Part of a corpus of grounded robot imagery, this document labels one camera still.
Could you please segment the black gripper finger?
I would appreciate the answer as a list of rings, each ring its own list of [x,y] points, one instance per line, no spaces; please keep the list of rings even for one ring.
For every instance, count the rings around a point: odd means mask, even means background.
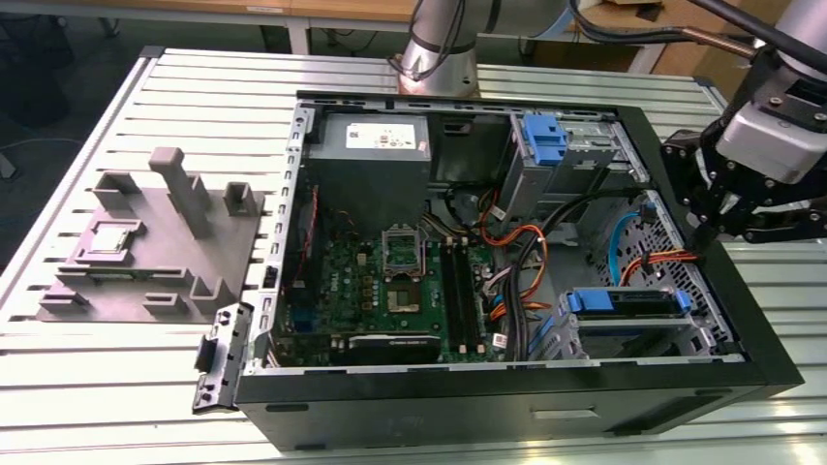
[[[718,230],[711,226],[711,220],[718,216],[714,195],[696,160],[699,148],[700,134],[688,130],[675,131],[660,145],[675,198],[688,208],[688,217],[694,219],[688,222],[694,232],[686,243],[691,252],[704,252],[718,236]]]
[[[788,242],[826,237],[826,209],[812,207],[778,210],[752,201],[724,204],[714,215],[719,233],[751,243]]]

